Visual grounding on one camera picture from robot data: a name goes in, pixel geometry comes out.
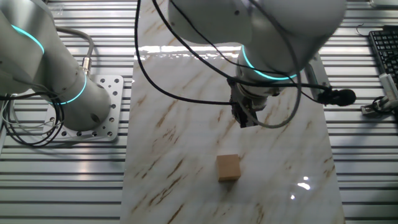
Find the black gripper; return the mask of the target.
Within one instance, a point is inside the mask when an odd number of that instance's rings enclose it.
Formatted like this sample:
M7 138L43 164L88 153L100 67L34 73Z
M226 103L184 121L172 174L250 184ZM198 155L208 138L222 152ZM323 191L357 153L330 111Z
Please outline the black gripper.
M264 97L250 93L242 84L232 80L229 80L229 86L231 88L231 99L234 102L241 103L249 110L248 113L235 111L233 113L235 120L245 128L257 126L256 112L264 109Z

